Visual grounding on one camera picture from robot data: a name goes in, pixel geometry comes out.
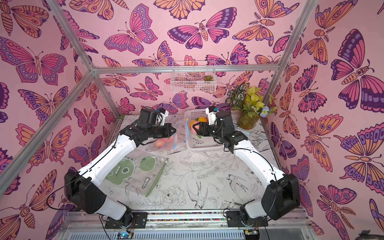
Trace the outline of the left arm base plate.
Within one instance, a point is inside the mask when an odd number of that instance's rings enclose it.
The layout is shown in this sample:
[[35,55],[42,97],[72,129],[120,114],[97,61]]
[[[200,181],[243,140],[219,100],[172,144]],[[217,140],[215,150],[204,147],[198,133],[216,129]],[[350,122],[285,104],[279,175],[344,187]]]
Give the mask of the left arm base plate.
[[148,212],[131,212],[125,214],[120,220],[107,218],[106,229],[144,229],[148,220]]

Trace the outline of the clear blue-zipper zip-top bag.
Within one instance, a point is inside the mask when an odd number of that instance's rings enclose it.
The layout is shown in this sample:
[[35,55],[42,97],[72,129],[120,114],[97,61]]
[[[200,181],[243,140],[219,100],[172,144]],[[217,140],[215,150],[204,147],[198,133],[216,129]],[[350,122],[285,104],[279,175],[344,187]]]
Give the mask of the clear blue-zipper zip-top bag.
[[167,119],[166,123],[171,123],[176,129],[169,138],[158,139],[154,143],[146,147],[149,152],[173,152],[181,147],[186,147],[186,142],[190,136],[190,131],[187,129],[188,120],[182,115],[172,115]]

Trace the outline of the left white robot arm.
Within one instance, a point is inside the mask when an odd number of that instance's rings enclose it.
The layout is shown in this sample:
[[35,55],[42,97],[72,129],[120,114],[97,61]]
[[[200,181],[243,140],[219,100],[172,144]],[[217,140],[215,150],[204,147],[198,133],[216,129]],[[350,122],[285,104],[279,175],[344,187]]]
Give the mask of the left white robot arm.
[[168,115],[164,108],[142,108],[139,118],[120,130],[99,156],[80,170],[66,173],[66,198],[87,214],[103,215],[128,227],[133,221],[132,209],[110,199],[99,187],[120,160],[145,141],[169,138],[176,133],[172,124],[165,122]]

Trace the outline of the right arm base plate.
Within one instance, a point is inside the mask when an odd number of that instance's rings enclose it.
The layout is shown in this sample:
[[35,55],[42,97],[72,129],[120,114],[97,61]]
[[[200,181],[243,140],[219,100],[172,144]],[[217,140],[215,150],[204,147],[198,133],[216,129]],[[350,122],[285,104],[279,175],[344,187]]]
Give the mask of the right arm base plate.
[[258,217],[252,219],[246,215],[245,212],[240,210],[226,210],[223,213],[224,218],[227,220],[229,227],[267,227],[269,225],[267,220],[264,220],[264,217]]

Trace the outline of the pink peach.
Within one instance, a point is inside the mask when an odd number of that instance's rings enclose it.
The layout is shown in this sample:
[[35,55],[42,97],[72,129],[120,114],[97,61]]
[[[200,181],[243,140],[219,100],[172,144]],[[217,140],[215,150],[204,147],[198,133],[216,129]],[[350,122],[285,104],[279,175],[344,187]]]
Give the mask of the pink peach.
[[165,138],[165,139],[164,139],[164,143],[165,143],[166,145],[173,145],[173,144],[174,144],[174,136],[171,136],[171,137],[169,137],[169,138]]
[[163,139],[158,139],[155,142],[156,148],[163,148],[166,145],[166,142]]

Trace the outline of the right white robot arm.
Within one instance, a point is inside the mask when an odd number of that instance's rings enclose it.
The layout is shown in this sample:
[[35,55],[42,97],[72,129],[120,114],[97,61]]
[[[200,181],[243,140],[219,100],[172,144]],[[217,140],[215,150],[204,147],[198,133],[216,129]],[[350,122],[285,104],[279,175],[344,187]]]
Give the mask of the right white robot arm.
[[263,226],[268,220],[278,220],[301,205],[299,180],[273,166],[253,146],[249,138],[235,129],[230,111],[216,107],[205,109],[207,122],[193,124],[202,137],[212,137],[232,154],[248,165],[264,187],[260,200],[253,200],[240,207],[240,217],[246,226]]

